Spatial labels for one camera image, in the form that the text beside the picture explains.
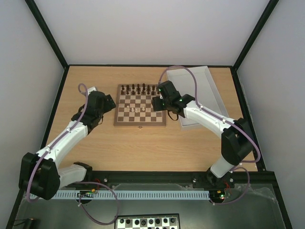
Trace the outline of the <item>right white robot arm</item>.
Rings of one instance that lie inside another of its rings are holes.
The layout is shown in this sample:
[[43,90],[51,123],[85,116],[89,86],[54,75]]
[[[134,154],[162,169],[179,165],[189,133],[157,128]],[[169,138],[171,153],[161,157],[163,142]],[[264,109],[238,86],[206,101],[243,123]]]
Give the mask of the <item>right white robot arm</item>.
[[193,120],[211,130],[221,139],[221,156],[206,171],[206,179],[213,187],[224,182],[224,176],[239,165],[255,146],[247,121],[220,115],[201,105],[195,97],[180,95],[171,81],[157,85],[159,96],[152,99],[155,111],[172,112],[178,117]]

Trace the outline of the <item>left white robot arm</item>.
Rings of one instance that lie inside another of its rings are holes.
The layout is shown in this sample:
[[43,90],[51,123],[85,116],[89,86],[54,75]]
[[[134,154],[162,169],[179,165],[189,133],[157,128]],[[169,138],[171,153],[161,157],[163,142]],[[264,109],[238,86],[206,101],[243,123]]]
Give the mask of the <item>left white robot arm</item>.
[[104,114],[116,105],[109,94],[96,87],[85,88],[82,94],[85,103],[68,126],[44,148],[37,153],[26,153],[21,160],[19,188],[30,203],[38,198],[49,200],[62,187],[92,178],[92,167],[85,163],[75,162],[65,168],[59,166],[67,154],[103,121]]

